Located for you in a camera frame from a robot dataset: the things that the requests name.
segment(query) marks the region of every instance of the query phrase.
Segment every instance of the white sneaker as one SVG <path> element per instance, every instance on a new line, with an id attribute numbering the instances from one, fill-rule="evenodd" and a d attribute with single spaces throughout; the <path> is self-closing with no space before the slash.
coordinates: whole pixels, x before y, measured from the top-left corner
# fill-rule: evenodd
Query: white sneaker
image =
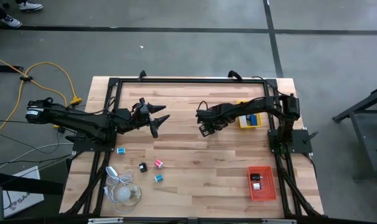
<path id="1" fill-rule="evenodd" d="M 13 27 L 13 28 L 19 28 L 22 25 L 20 21 L 18 21 L 17 19 L 9 15 L 7 15 L 6 18 L 1 19 L 1 21 L 7 24 L 9 27 Z"/>
<path id="2" fill-rule="evenodd" d="M 23 12 L 32 12 L 32 11 L 38 11 L 42 9 L 44 6 L 41 4 L 36 4 L 31 1 L 26 1 L 23 3 L 18 4 L 19 8 Z"/>

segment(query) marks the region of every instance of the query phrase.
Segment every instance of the yellow and blue box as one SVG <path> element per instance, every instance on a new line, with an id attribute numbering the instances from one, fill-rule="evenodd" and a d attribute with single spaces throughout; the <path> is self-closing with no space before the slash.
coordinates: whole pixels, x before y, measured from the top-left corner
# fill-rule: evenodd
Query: yellow and blue box
<path id="1" fill-rule="evenodd" d="M 238 100 L 237 103 L 245 103 L 248 100 Z M 257 128 L 262 126 L 262 119 L 260 114 L 249 114 L 246 116 L 239 116 L 240 128 Z"/>

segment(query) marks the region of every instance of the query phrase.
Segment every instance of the white round object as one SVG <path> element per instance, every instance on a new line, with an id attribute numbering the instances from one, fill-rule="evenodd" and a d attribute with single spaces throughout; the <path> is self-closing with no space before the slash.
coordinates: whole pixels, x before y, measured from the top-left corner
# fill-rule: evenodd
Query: white round object
<path id="1" fill-rule="evenodd" d="M 131 198 L 131 191 L 127 187 L 120 187 L 116 192 L 116 198 L 120 202 L 127 202 Z"/>

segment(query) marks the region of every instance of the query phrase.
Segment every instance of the gray floor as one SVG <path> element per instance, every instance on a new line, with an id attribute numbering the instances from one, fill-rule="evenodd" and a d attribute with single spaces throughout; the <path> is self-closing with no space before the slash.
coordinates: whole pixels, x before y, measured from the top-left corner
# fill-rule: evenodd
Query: gray floor
<path id="1" fill-rule="evenodd" d="M 267 28 L 261 0 L 41 0 L 42 12 L 10 14 L 29 25 Z M 377 29 L 377 0 L 269 0 L 277 29 Z M 377 36 L 277 35 L 285 77 L 294 78 L 305 125 L 320 131 L 312 140 L 325 214 L 335 218 L 377 222 L 377 181 L 355 184 L 351 177 L 367 166 L 351 123 L 331 117 L 377 88 Z M 26 68 L 48 61 L 72 77 L 79 96 L 86 96 L 94 75 L 275 77 L 268 34 L 189 34 L 130 32 L 37 32 L 0 30 L 0 57 Z M 71 97 L 64 74 L 52 67 L 32 71 L 35 79 Z M 0 119 L 17 98 L 18 75 L 0 74 Z M 53 96 L 26 84 L 14 120 L 24 120 L 29 100 Z M 33 146 L 57 142 L 51 125 L 9 123 L 3 134 Z M 0 162 L 30 150 L 0 137 Z M 52 155 L 33 152 L 41 160 Z M 12 174 L 32 166 L 13 164 Z"/>

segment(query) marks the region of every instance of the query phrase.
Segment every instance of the red plastic basket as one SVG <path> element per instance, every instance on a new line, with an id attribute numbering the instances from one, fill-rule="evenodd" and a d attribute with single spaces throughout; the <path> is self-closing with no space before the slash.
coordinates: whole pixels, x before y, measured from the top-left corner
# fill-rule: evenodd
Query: red plastic basket
<path id="1" fill-rule="evenodd" d="M 251 180 L 251 174 L 260 174 L 261 180 Z M 269 166 L 248 167 L 248 182 L 251 199 L 254 201 L 275 200 L 276 189 L 274 188 L 273 173 Z M 252 183 L 260 183 L 261 189 L 254 190 Z"/>

